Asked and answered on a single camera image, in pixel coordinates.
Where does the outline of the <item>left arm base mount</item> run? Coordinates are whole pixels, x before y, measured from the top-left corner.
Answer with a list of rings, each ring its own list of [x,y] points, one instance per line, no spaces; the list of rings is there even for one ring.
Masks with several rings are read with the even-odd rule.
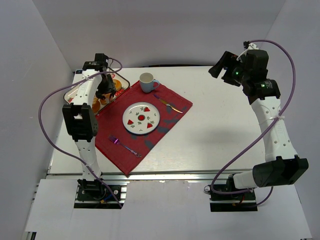
[[[125,185],[109,185],[110,190],[104,185],[78,185],[74,209],[121,209],[126,198]]]

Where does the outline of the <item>sesame bun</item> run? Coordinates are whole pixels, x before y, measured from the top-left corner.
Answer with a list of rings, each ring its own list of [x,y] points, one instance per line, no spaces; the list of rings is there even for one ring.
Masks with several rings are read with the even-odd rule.
[[[100,101],[100,103],[101,103],[102,105],[104,105],[104,106],[107,104],[106,99],[100,99],[99,101]]]

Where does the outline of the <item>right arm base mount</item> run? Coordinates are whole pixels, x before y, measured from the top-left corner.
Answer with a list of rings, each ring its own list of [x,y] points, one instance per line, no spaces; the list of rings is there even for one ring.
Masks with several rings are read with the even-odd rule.
[[[234,183],[234,173],[230,174],[225,183],[208,184],[203,191],[210,195],[210,211],[212,213],[235,213],[235,212],[255,212],[256,195],[253,190],[237,189]]]

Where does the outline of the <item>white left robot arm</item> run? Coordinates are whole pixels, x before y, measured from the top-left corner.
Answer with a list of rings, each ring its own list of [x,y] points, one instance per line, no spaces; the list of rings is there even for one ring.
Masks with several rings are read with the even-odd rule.
[[[108,69],[109,57],[103,53],[95,54],[93,61],[86,61],[82,68],[83,82],[71,101],[62,107],[67,133],[74,140],[82,160],[82,178],[78,180],[80,193],[94,200],[102,200],[110,191],[101,183],[100,170],[95,150],[95,137],[98,121],[93,111],[94,98],[113,97],[116,87]]]

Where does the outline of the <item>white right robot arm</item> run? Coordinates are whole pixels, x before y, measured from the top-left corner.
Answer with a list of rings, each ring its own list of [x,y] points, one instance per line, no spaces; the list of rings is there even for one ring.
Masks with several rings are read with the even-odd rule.
[[[252,170],[231,175],[224,191],[216,190],[212,183],[210,190],[215,194],[238,195],[255,188],[292,185],[309,167],[308,160],[298,156],[285,125],[284,111],[290,100],[281,106],[278,83],[267,77],[269,55],[255,43],[255,40],[245,41],[240,55],[225,51],[208,72],[217,78],[225,70],[222,80],[242,87],[261,131],[260,136],[230,162],[234,163],[260,140],[264,143],[265,162],[255,165]]]

